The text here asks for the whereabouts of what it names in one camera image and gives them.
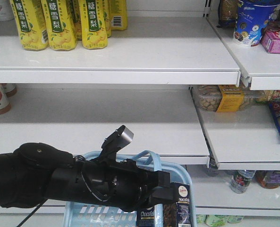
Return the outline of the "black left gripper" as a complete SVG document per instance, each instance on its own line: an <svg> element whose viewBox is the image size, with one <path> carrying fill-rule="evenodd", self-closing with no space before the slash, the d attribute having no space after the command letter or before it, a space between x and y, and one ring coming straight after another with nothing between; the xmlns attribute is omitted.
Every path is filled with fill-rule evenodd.
<svg viewBox="0 0 280 227"><path fill-rule="evenodd" d="M124 211L134 211L146 205L175 202L170 173L149 171L136 166L132 159L122 162L92 159L83 165L83 181L89 201Z"/></svg>

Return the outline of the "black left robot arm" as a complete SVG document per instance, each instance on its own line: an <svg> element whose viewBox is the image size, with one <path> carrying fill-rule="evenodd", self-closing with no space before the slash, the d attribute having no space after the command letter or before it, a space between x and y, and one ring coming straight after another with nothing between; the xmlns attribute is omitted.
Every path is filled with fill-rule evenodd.
<svg viewBox="0 0 280 227"><path fill-rule="evenodd" d="M0 154L0 206L32 208L48 199L117 207L131 212L176 202L170 174L116 161L118 145L91 160L43 143Z"/></svg>

